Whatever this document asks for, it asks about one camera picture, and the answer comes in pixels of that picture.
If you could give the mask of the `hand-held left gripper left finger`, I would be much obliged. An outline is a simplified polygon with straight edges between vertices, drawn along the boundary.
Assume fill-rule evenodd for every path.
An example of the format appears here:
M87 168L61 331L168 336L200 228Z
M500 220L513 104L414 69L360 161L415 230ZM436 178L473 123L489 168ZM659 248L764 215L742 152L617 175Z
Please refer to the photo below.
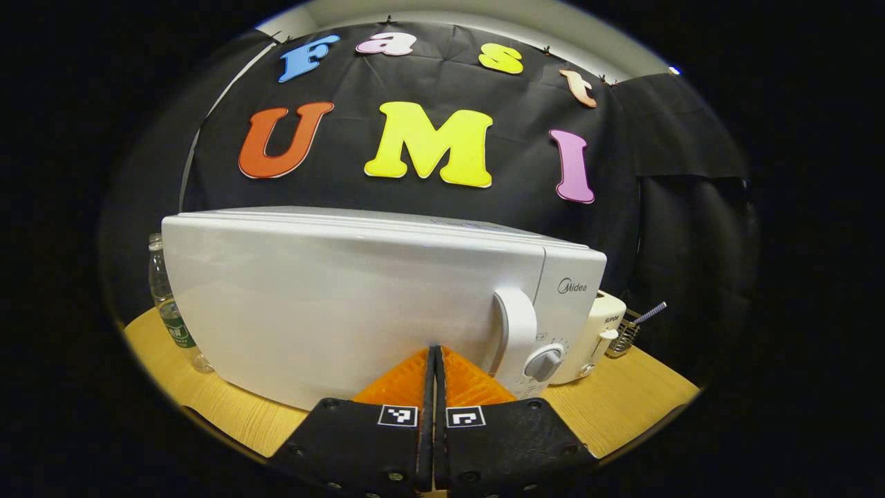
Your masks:
M421 496L433 488L434 348L359 400L319 401L269 458L275 470L335 496Z

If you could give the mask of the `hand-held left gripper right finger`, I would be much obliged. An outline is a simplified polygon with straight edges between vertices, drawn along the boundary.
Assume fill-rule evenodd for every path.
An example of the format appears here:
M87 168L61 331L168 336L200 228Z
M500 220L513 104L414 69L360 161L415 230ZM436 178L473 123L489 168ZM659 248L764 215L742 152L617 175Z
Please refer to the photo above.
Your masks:
M434 487L449 496L556 496L597 457L541 398L453 407L455 372L434 347Z

